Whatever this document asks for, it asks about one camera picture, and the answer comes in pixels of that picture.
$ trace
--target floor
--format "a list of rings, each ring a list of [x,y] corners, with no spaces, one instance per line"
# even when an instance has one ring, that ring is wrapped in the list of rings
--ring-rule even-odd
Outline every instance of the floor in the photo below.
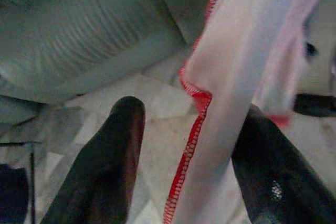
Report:
[[[165,59],[94,93],[41,114],[11,129],[0,142],[40,141],[36,147],[36,210],[38,223],[46,213],[76,155],[124,95],[134,95],[146,106],[146,128],[128,223],[162,223],[163,207],[196,111],[180,87],[177,70],[186,53]],[[283,129],[294,145],[336,193],[336,120],[294,114]],[[28,167],[28,149],[0,149],[0,163]],[[232,167],[234,212],[230,223],[249,223]]]

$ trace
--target pink fabric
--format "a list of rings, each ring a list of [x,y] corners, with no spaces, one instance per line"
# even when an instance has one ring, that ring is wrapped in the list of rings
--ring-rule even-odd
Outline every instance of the pink fabric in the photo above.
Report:
[[[278,78],[279,63],[288,64],[288,57],[294,68],[303,57],[302,22],[316,1],[218,0],[184,76],[212,101],[166,223],[229,222],[234,209],[225,189],[226,167],[248,108],[259,84]],[[294,79],[285,73],[285,82]]]

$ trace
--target white fabric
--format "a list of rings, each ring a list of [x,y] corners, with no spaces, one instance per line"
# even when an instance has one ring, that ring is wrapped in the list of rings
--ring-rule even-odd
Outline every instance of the white fabric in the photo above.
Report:
[[[213,95],[174,223],[227,223],[225,172],[253,95],[289,48],[302,51],[302,22],[317,0],[219,0],[186,80]]]

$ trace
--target red stitching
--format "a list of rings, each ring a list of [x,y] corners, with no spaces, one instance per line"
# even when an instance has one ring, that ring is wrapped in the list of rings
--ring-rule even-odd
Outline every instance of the red stitching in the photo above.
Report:
[[[207,7],[206,7],[205,22],[208,21],[216,2],[217,0],[208,1]],[[194,50],[196,49],[200,39],[201,37],[195,40],[194,47],[193,47]],[[187,94],[189,94],[192,98],[194,98],[195,106],[198,110],[198,117],[191,129],[189,139],[187,141],[187,145],[180,159],[180,163],[178,165],[175,177],[172,182],[172,186],[169,191],[168,199],[166,200],[166,203],[165,203],[164,214],[163,214],[164,224],[172,223],[172,219],[175,214],[176,203],[179,199],[180,191],[182,190],[182,187],[184,184],[185,174],[188,170],[190,160],[192,159],[194,155],[194,152],[197,146],[198,136],[200,135],[200,131],[201,131],[201,126],[206,117],[206,111],[212,99],[212,95],[209,92],[199,89],[198,87],[196,87],[192,83],[187,82],[184,79],[184,73],[185,73],[184,68],[182,68],[178,73],[180,75],[180,81],[181,81],[182,87],[185,89]]]

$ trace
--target tiled floor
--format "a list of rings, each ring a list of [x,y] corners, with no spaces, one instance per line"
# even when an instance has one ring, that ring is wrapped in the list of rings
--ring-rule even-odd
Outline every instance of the tiled floor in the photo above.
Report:
[[[64,106],[45,108],[37,118],[11,129],[7,141],[41,141],[36,147],[36,209],[40,221],[76,155],[107,118],[114,103],[134,95],[146,106],[146,128],[128,223],[161,223],[163,206],[186,138],[196,117],[192,100],[177,82],[183,57],[159,62]],[[283,130],[326,185],[336,193],[336,120],[294,114]],[[25,148],[0,149],[0,162],[28,167]],[[234,176],[228,176],[235,203],[228,223],[249,223]]]

